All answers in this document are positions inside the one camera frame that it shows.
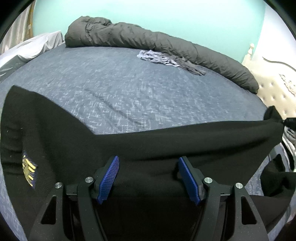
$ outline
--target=headboard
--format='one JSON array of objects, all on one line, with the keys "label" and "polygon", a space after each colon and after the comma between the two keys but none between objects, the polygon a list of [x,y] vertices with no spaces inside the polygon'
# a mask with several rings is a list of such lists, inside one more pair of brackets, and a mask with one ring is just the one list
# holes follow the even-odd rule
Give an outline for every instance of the headboard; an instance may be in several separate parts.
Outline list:
[{"label": "headboard", "polygon": [[296,117],[296,68],[264,56],[252,61],[253,49],[254,44],[251,44],[242,65],[259,84],[257,96],[266,106],[274,105],[283,119]]}]

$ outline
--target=mattress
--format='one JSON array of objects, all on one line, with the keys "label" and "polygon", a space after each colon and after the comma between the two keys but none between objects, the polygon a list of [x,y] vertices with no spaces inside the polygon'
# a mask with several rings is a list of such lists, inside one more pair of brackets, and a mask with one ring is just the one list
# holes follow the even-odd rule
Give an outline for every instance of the mattress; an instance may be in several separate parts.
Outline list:
[{"label": "mattress", "polygon": [[[64,44],[22,66],[0,83],[0,107],[11,86],[46,96],[95,134],[161,129],[213,121],[258,121],[266,110],[254,94],[203,68],[205,76],[137,58],[139,50],[111,47],[67,48]],[[288,161],[278,145],[286,171]],[[263,195],[260,174],[265,158],[246,185]],[[0,211],[20,240],[26,240],[5,188],[0,165]],[[269,233],[274,240],[287,219]]]}]

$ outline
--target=teal wall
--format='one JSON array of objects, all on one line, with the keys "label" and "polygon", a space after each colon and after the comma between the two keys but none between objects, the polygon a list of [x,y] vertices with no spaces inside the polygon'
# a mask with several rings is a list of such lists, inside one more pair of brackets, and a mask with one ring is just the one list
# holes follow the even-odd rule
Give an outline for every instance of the teal wall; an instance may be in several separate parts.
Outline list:
[{"label": "teal wall", "polygon": [[36,0],[33,33],[61,30],[80,16],[138,24],[206,46],[242,62],[259,40],[263,0]]}]

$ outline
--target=tufted headboard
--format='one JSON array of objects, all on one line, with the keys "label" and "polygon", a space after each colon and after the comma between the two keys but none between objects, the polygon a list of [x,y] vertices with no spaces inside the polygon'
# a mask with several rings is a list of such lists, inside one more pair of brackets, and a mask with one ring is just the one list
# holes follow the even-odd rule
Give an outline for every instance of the tufted headboard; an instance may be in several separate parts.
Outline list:
[{"label": "tufted headboard", "polygon": [[251,44],[242,65],[257,80],[258,97],[266,106],[274,105],[283,119],[296,117],[296,68],[268,57],[252,61],[253,48]]}]

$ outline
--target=embroidered patch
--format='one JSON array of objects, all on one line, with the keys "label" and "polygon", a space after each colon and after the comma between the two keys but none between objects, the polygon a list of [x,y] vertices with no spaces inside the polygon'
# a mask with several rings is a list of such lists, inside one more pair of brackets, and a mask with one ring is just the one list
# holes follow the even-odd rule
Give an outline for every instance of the embroidered patch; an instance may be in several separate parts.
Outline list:
[{"label": "embroidered patch", "polygon": [[35,183],[37,178],[37,168],[38,165],[34,163],[31,158],[28,157],[27,153],[24,151],[22,155],[22,170],[24,172],[25,178],[32,188],[35,189]]}]

